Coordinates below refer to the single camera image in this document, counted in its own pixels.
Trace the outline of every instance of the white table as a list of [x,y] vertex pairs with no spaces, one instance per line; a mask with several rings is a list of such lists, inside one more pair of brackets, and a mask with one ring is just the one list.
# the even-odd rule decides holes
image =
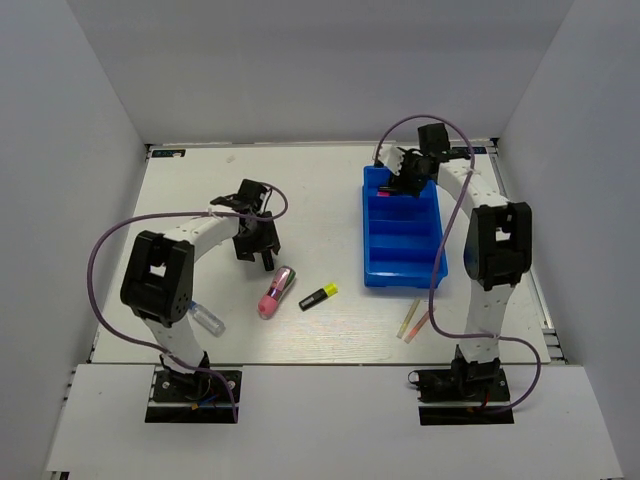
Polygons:
[[[227,326],[225,334],[215,338],[194,325],[212,364],[450,363],[456,342],[438,336],[429,326],[409,345],[396,338],[412,299],[424,297],[424,290],[372,290],[363,285],[362,168],[370,163],[371,153],[372,146],[355,145],[229,146],[190,148],[184,157],[149,159],[136,215],[205,210],[211,199],[235,192],[243,178],[277,185],[290,201],[287,215],[276,221],[282,244],[276,266],[292,266],[297,279],[273,319],[261,320],[256,312],[272,278],[259,257],[256,263],[236,260],[228,241],[196,264],[193,298]],[[478,156],[477,168],[497,190],[488,155]],[[454,201],[443,191],[439,199],[444,225]],[[276,212],[281,206],[274,194],[270,209]],[[148,221],[129,230],[104,310],[119,330],[152,340],[147,327],[120,303],[120,285],[135,236],[141,230],[164,231],[180,221]],[[464,329],[469,302],[470,280],[462,261],[467,228],[468,220],[461,214],[447,248],[449,276],[436,294],[436,317],[453,332]],[[301,312],[298,301],[329,282],[338,285],[339,293]],[[507,308],[503,333],[527,339],[548,362],[542,313],[532,288],[525,276]],[[425,311],[423,302],[414,323]],[[526,348],[511,343],[501,345],[501,359],[533,361]],[[157,352],[99,331],[93,362],[157,361]]]
[[[80,365],[47,462],[71,480],[622,475],[582,367],[545,367],[513,425],[420,426],[410,367],[245,366],[237,425],[145,424],[151,365]],[[511,392],[530,366],[505,367]]]

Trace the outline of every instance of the small plastic bottle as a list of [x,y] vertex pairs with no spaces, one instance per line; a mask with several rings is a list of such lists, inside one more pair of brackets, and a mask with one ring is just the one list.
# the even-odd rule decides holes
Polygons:
[[189,314],[191,314],[191,318],[211,332],[214,337],[221,337],[227,329],[227,327],[224,326],[224,323],[222,323],[222,320],[199,303],[191,302]]

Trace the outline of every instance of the blue tray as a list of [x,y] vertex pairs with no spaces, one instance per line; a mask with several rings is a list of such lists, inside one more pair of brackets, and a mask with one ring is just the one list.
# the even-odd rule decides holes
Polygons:
[[[364,284],[429,288],[442,240],[436,185],[429,182],[420,198],[378,196],[378,187],[388,181],[389,175],[387,168],[364,168]],[[436,286],[447,273],[443,254]]]

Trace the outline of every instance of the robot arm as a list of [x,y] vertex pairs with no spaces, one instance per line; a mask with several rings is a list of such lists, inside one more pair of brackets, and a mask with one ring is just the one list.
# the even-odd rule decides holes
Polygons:
[[[391,193],[419,196],[429,180],[459,198],[470,171],[466,154],[451,150],[444,124],[418,129],[419,150],[391,148],[384,155],[391,170]],[[500,335],[509,298],[531,267],[531,209],[496,193],[473,175],[461,204],[469,217],[464,264],[471,278],[465,334]],[[497,338],[463,338],[452,362],[453,383],[464,396],[487,388],[499,375]]]
[[[207,353],[195,339],[187,319],[195,262],[233,238],[238,259],[254,261],[254,253],[260,253],[265,268],[273,269],[271,254],[280,250],[275,224],[255,220],[271,217],[271,212],[261,213],[267,192],[261,183],[243,180],[237,194],[211,202],[210,216],[193,218],[164,233],[144,231],[136,237],[120,299],[149,327],[161,346],[189,365],[209,366]],[[251,218],[240,218],[238,214]],[[167,355],[163,354],[161,361],[172,374],[198,377]],[[183,383],[199,388],[198,379]]]

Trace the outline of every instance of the pink marker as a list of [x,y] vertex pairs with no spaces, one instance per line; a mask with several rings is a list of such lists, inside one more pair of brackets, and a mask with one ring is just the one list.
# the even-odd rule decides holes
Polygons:
[[273,276],[269,290],[258,303],[258,313],[263,319],[268,320],[273,316],[282,295],[291,286],[295,278],[296,272],[293,268],[284,266],[278,269]]

